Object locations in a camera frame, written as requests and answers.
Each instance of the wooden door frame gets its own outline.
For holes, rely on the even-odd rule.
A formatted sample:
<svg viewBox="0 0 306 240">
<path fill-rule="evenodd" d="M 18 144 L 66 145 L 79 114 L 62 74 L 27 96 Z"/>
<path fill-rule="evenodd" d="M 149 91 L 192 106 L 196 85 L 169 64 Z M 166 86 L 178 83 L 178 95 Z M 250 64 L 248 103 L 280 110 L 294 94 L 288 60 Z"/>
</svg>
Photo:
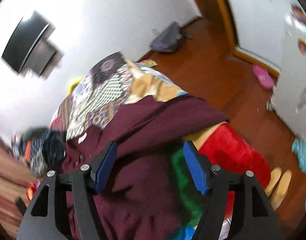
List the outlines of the wooden door frame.
<svg viewBox="0 0 306 240">
<path fill-rule="evenodd" d="M 259 65 L 260 67 L 266 69 L 272 76 L 278 78 L 280 75 L 278 71 L 271 68 L 269 65 L 263 63 L 262 61 L 239 50 L 237 32 L 235 29 L 235 24 L 233 21 L 233 16 L 232 16 L 231 9 L 229 7 L 228 0 L 216 0 L 216 1 L 218 3 L 219 10 L 222 15 L 223 24 L 226 30 L 231 54 L 251 64 Z"/>
</svg>

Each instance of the patterned quilt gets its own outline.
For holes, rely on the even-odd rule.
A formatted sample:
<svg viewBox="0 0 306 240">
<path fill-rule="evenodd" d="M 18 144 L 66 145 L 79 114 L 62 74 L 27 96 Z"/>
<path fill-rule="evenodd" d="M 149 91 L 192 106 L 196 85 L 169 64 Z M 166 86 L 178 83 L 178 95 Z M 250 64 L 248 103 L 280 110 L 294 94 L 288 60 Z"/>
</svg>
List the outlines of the patterned quilt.
<svg viewBox="0 0 306 240">
<path fill-rule="evenodd" d="M 132 63 L 116 52 L 98 62 L 60 104 L 51 128 L 67 131 L 69 140 L 91 125 L 105 128 L 121 104 L 131 104 L 147 95 L 168 101 L 185 94 L 162 73 L 141 63 Z"/>
</svg>

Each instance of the gray bag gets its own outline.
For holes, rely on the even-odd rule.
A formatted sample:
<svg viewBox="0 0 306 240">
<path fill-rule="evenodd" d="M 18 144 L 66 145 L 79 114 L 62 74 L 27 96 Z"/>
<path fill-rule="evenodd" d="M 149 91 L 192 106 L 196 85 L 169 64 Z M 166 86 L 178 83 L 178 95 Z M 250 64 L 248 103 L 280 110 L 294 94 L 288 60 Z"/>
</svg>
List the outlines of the gray bag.
<svg viewBox="0 0 306 240">
<path fill-rule="evenodd" d="M 151 42 L 150 47 L 153 51 L 173 53 L 177 51 L 184 39 L 184 32 L 177 22 L 173 22 Z"/>
</svg>

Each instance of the sticker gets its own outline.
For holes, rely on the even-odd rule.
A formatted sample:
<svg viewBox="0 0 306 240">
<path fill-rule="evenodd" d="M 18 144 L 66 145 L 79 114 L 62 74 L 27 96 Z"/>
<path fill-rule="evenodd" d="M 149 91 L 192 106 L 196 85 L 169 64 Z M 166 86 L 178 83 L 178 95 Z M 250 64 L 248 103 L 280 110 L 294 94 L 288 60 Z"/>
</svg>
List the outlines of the sticker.
<svg viewBox="0 0 306 240">
<path fill-rule="evenodd" d="M 304 42 L 303 39 L 298 39 L 298 47 L 299 51 L 301 52 L 302 55 L 306 54 L 306 43 Z"/>
<path fill-rule="evenodd" d="M 79 137 L 78 138 L 78 144 L 82 143 L 85 140 L 86 136 L 87 136 L 87 133 L 84 133 L 83 136 Z"/>
</svg>

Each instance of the red fleece blanket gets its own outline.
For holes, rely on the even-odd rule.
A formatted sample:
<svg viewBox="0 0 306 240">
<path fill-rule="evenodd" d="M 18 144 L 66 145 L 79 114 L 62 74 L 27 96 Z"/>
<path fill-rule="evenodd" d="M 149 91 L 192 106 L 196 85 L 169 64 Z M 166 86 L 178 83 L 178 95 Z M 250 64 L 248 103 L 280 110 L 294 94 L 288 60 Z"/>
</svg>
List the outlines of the red fleece blanket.
<svg viewBox="0 0 306 240">
<path fill-rule="evenodd" d="M 228 124 L 220 125 L 204 142 L 199 153 L 206 155 L 210 162 L 226 171 L 244 173 L 253 171 L 265 189 L 270 181 L 270 168 L 266 160 L 242 139 Z M 229 192 L 225 217 L 233 212 L 234 192 Z"/>
</svg>

